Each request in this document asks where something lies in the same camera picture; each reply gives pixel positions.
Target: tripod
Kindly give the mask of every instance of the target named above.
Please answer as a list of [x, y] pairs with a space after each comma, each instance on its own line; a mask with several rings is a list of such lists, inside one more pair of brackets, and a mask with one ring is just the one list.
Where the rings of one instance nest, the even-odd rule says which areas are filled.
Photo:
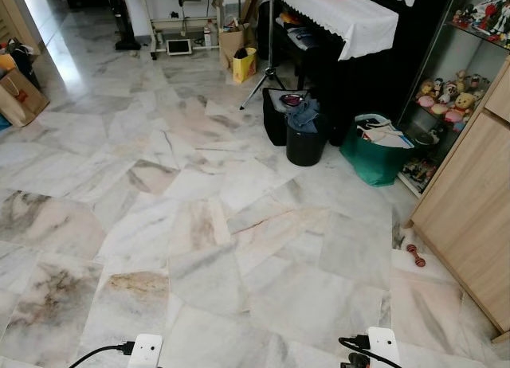
[[257, 93], [258, 89], [262, 86], [265, 79], [269, 78], [270, 80], [275, 79], [277, 83], [281, 86], [282, 89], [285, 89], [284, 85], [280, 81], [277, 75], [277, 69], [273, 66], [273, 24], [274, 24], [274, 0], [269, 0], [269, 64], [268, 68], [265, 69], [264, 76], [258, 82], [257, 86], [254, 90], [251, 91], [248, 98], [244, 103], [242, 103], [240, 110], [245, 108], [245, 105], [251, 100], [253, 95]]

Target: wall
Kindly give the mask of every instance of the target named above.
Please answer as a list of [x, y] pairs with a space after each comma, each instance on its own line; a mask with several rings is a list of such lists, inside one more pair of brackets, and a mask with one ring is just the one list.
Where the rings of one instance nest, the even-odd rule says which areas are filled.
[[[131, 18], [131, 24], [135, 36], [148, 36], [150, 28], [143, 12], [142, 0], [126, 0], [127, 10]], [[170, 17], [170, 13], [175, 11], [179, 17], [182, 17], [182, 10], [178, 0], [147, 0], [149, 14], [151, 19], [166, 19]], [[206, 16], [207, 0], [201, 2], [186, 2], [184, 11], [189, 18], [199, 18]], [[209, 6], [209, 16], [216, 16], [216, 9]]]
[[42, 41], [41, 34], [39, 33], [39, 29], [35, 22], [32, 19], [32, 15], [28, 7], [25, 4], [25, 0], [14, 0], [16, 2], [16, 6], [18, 6], [19, 12], [25, 21], [25, 24], [30, 32], [30, 35], [33, 37], [36, 43], [40, 43]]

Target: black trash bin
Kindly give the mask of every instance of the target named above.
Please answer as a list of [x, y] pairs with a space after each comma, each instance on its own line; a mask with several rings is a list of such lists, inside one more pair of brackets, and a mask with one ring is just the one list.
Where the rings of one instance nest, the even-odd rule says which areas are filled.
[[287, 159], [294, 165], [312, 166], [320, 161], [328, 132], [325, 124], [316, 126], [318, 133], [303, 133], [287, 125]]

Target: yellow bag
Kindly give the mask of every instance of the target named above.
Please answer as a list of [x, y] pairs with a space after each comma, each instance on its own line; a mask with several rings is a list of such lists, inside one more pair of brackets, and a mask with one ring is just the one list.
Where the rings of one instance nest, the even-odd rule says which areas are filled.
[[257, 72], [257, 50], [248, 47], [246, 52], [248, 53], [247, 57], [233, 59], [233, 80], [236, 83], [248, 80]]

